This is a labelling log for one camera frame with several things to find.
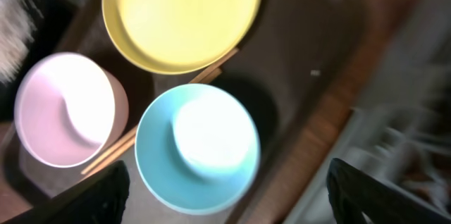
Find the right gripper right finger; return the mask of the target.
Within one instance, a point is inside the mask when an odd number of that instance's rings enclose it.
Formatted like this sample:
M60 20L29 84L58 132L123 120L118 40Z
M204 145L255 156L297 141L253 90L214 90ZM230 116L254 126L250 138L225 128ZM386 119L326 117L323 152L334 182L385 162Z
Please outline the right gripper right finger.
M337 224L450 224L450 219L385 186L339 158L328 168L326 186Z

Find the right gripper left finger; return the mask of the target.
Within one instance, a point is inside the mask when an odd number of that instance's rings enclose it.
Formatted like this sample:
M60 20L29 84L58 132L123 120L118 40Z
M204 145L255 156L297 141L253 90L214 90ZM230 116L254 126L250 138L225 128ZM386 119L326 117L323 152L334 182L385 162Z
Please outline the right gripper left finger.
M127 166L116 161L4 224L121 224L129 194Z

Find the blue bowl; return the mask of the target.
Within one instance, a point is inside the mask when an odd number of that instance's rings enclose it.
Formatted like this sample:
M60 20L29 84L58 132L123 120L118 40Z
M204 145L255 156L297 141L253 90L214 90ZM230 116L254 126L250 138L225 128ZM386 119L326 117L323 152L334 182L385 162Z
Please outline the blue bowl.
M190 215L229 208L251 187L261 159L257 127L227 91L186 84L159 95L142 114L135 160L148 190Z

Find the white rice pile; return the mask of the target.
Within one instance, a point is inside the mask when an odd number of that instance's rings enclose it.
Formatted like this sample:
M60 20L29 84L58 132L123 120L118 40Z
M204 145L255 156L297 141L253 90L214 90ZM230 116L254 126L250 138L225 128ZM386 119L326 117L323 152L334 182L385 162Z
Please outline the white rice pile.
M1 83L14 81L37 30L33 15L41 16L32 0L1 0Z

